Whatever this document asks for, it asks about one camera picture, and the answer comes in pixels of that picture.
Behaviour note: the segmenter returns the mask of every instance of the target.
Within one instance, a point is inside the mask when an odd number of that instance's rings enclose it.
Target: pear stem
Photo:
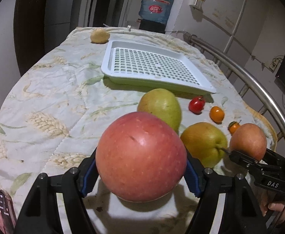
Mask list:
[[[229,149],[226,149],[226,148],[223,148],[223,147],[216,147],[216,148],[224,151],[227,155],[231,154],[231,151]]]

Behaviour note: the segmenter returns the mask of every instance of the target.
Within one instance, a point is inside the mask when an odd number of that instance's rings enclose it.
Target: blue water jug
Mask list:
[[[174,0],[142,0],[139,15],[142,19],[166,25],[173,2]]]

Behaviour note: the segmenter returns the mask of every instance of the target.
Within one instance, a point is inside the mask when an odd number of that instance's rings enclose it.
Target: smartphone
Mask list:
[[[16,225],[16,215],[10,195],[0,190],[0,231],[3,234],[13,234]]]

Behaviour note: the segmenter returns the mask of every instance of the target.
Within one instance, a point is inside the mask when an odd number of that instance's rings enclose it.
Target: yellow pear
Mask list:
[[[147,92],[141,98],[137,111],[157,116],[178,133],[181,123],[181,108],[172,92],[165,89],[154,89]]]
[[[227,138],[210,123],[193,124],[186,128],[180,138],[189,153],[199,159],[204,167],[213,168],[225,156],[221,148],[227,148]]]
[[[107,43],[110,38],[110,33],[106,32],[102,28],[95,29],[91,34],[91,41],[95,44]]]

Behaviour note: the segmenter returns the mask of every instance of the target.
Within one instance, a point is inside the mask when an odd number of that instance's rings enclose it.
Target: bed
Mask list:
[[[17,82],[0,110],[0,189],[12,196],[16,215],[39,173],[63,174],[78,166],[92,154],[108,125],[136,111],[140,98],[151,90],[115,84],[104,77],[100,66],[107,44],[91,43],[93,30],[77,28],[71,32],[59,47],[46,54]],[[170,35],[136,29],[106,30],[114,40],[159,46],[180,52],[191,61],[200,61],[198,69],[217,93],[208,98],[201,115],[194,115],[188,110],[193,95],[174,92],[183,112],[179,133],[194,123],[212,122],[208,112],[218,105],[225,111],[225,118],[222,124],[214,125],[228,140],[231,136],[228,124],[241,120],[242,124],[250,122],[260,126],[266,134],[267,147],[274,149],[277,140],[273,128],[244,103],[215,62],[188,44],[204,47],[195,36],[186,34],[186,43]],[[223,59],[209,46],[205,50]],[[215,170],[230,176],[243,171],[226,159]],[[61,194],[57,199],[63,231],[67,234],[70,227]],[[84,200],[96,231],[114,234],[183,233],[197,203],[198,198],[189,192],[184,179],[169,195],[144,204],[121,201],[99,179],[94,191]]]

